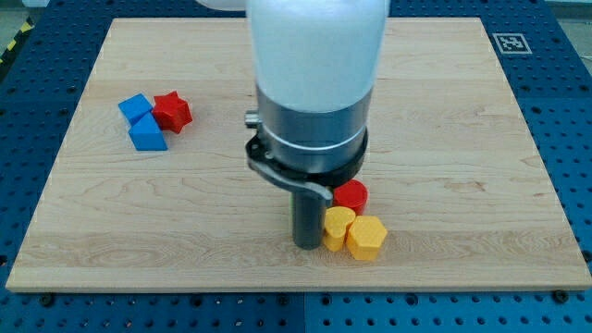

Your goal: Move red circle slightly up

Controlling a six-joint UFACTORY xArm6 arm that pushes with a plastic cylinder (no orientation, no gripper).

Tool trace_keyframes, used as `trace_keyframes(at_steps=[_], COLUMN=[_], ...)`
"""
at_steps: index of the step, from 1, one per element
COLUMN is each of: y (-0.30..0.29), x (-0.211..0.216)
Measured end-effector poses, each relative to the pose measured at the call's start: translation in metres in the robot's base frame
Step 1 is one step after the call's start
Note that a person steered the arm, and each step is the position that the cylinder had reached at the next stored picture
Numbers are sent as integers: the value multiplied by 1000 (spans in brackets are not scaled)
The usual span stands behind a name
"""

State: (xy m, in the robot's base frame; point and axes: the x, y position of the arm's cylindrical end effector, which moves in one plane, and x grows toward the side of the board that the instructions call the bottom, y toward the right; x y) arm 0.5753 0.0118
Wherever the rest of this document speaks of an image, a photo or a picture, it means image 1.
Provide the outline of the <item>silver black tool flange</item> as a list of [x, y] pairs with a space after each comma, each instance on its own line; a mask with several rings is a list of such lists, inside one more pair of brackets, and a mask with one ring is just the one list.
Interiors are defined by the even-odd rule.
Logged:
[[364, 162], [371, 96], [341, 109], [305, 112], [258, 89], [257, 108], [245, 114], [245, 125], [256, 130], [245, 145], [249, 168], [283, 190], [331, 201], [332, 190]]

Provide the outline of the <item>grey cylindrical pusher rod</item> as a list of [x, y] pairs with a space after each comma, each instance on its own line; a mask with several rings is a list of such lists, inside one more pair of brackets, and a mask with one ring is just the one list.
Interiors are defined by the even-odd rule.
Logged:
[[329, 188], [324, 186], [290, 195], [292, 239], [298, 247], [313, 250], [321, 245], [328, 207]]

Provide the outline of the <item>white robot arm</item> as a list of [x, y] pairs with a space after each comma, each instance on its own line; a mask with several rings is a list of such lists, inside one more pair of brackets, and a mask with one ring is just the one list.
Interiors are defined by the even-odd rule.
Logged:
[[292, 239], [323, 237], [333, 191], [360, 170], [367, 115], [389, 15], [385, 0], [198, 0], [243, 11], [257, 107], [245, 114], [250, 169], [290, 192]]

